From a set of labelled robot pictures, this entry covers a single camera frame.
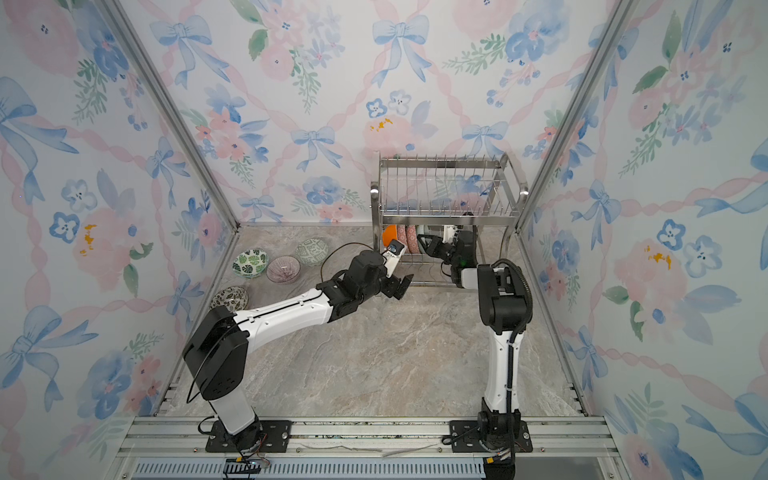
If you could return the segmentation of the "pink purple bowl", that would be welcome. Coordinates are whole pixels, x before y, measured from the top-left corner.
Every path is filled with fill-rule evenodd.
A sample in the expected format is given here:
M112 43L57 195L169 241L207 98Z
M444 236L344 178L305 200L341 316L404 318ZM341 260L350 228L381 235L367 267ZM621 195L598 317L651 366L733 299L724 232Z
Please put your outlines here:
M397 226L397 240L400 241L402 244L408 243L408 232L407 232L406 225Z

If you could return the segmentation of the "stainless steel dish rack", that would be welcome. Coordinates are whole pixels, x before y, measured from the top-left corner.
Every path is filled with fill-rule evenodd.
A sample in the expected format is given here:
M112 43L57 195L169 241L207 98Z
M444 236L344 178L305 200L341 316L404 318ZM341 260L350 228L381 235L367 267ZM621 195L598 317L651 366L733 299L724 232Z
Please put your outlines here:
M374 248L384 251L388 225L425 225L442 235L444 225L477 234L480 263L507 256L515 224L527 199L529 182L520 160L499 156L380 156L370 184ZM405 253L397 273L413 274L414 287L455 288L450 268L423 253Z

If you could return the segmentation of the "aluminium corner post right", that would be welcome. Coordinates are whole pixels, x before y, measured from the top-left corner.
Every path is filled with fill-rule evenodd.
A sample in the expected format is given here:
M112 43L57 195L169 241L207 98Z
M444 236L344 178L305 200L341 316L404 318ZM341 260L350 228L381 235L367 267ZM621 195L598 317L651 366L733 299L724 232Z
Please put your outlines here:
M574 91L574 95L565 110L563 123L556 134L549 153L545 156L542 166L535 177L533 184L528 189L527 199L520 210L520 217L515 224L515 233L520 236L533 217L537 202L545 191L550 175L554 172L560 156L566 150L566 144L577 130L578 123L587 104L592 98L596 84L601 75L607 69L607 64L612 58L620 37L626 29L626 25L637 1L620 0L615 4L612 14L599 37L597 47L584 71L584 76Z

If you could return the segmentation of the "purple glass bowl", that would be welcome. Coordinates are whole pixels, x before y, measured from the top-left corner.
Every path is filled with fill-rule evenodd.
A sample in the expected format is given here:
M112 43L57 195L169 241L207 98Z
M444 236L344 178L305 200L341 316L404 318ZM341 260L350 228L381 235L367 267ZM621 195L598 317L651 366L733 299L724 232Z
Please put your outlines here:
M275 284L289 284L298 279L301 273L300 261L290 255L273 259L266 269L269 281Z

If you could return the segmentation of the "dark speckled bowl left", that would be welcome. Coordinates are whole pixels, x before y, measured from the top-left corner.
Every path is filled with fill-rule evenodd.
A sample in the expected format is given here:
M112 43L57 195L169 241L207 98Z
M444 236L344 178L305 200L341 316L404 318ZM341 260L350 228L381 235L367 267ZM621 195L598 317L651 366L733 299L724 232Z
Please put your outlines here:
M241 286L228 286L219 290L210 302L210 308L226 307L231 312L245 310L248 307L249 295Z

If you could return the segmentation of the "green leaf pattern bowl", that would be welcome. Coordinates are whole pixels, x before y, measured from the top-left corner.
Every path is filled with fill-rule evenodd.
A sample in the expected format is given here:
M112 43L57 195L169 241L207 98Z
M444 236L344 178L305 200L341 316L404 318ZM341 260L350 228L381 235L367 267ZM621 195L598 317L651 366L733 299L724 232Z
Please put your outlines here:
M239 253L231 264L233 273L244 279L261 276L268 267L270 257L262 249L249 249Z

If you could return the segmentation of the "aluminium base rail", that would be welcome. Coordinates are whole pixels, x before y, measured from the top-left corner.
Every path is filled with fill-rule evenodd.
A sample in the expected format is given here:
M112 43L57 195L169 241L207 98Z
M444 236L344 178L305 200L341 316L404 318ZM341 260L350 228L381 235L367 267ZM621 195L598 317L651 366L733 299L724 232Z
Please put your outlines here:
M109 479L626 479L601 417L528 417L531 453L453 453L451 420L295 417L285 453L207 453L210 418L137 418Z

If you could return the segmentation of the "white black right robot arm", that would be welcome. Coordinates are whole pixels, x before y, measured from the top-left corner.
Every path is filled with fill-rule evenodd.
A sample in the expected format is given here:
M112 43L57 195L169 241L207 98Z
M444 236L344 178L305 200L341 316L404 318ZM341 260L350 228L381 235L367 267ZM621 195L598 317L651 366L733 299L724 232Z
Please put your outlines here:
M480 263L477 234L460 229L452 234L419 234L424 253L450 268L455 286L477 293L478 312L489 332L489 367L481 410L477 415L479 443L500 457L510 457L523 433L517 394L519 350L533 318L533 299L521 268L508 259Z

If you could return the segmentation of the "orange white bowl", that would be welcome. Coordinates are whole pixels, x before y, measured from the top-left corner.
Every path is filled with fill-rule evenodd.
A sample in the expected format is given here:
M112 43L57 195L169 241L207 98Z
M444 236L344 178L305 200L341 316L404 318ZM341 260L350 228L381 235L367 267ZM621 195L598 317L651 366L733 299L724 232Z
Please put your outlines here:
M384 247L388 247L393 240L398 239L397 227L395 225L386 226L381 234L381 241Z

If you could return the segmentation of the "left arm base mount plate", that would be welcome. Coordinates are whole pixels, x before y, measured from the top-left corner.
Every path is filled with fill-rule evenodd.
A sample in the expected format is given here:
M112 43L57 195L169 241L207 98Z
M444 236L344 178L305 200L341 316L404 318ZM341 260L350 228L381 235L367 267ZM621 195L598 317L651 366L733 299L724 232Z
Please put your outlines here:
M259 420L238 434L230 434L220 420L207 434L207 453L285 453L293 423L289 420Z

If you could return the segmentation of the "aluminium corner post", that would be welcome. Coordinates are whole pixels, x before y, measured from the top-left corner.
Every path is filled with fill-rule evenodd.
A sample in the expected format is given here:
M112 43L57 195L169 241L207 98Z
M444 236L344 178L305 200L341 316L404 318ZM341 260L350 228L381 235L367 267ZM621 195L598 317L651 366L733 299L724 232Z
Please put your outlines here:
M566 150L566 144L577 130L578 123L587 104L592 98L596 84L601 75L607 69L607 64L612 58L620 37L626 29L626 25L637 1L620 0L615 4L612 14L599 37L597 47L584 71L584 76L574 91L574 95L565 110L563 123L556 134L549 153L545 156L542 166L535 177L533 184L528 189L527 199L520 210L520 217L515 224L515 233L520 236L533 217L537 202L545 191L550 175L554 172L560 156Z
M150 58L122 5L119 1L112 0L96 1L95 4L146 82L149 94L159 108L161 116L192 163L193 169L200 176L201 182L208 190L213 203L223 214L224 221L237 233L240 222L235 218L232 208L214 178L213 171L197 149L192 133L187 128L180 110L161 79L160 72Z

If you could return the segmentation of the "aluminium corner post left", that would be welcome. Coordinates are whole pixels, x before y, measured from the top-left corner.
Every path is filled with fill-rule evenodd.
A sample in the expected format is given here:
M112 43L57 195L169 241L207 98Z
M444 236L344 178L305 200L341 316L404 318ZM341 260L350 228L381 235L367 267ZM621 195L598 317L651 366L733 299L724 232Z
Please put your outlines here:
M161 116L192 163L193 169L200 176L201 182L208 190L213 203L223 214L224 221L237 233L240 222L235 218L232 208L214 178L213 171L197 149L192 133L187 128L180 110L161 79L160 72L150 58L122 5L119 1L112 0L96 1L95 4L146 82L149 94L159 108Z

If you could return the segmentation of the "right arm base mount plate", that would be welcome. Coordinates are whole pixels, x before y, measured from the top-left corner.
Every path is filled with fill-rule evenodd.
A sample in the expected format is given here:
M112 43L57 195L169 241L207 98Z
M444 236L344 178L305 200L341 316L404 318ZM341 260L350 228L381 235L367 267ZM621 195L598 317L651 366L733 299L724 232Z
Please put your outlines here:
M496 446L492 440L483 440L476 420L451 420L448 426L449 433L442 437L441 442L449 446L453 453L493 453L506 448L506 445ZM525 421L520 422L511 445L515 453L533 451L532 435Z

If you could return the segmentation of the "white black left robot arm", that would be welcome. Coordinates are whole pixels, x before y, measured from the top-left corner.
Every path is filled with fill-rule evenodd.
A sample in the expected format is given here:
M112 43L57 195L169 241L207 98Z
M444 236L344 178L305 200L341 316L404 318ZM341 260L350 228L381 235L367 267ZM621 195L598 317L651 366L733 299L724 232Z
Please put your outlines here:
M183 360L227 434L236 436L259 424L240 387L247 356L296 331L351 315L374 296L402 299L412 281L410 275L395 275L402 256L400 243L382 253L365 250L347 269L301 295L256 309L216 307L206 314L185 346Z

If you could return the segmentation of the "green geometric pattern bowl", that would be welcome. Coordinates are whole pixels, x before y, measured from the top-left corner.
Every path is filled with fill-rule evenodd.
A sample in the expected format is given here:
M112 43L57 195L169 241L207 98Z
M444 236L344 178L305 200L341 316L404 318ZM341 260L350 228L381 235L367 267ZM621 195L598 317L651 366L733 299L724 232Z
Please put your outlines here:
M308 267L320 266L330 254L328 243L322 238L313 237L299 243L295 255L299 262Z

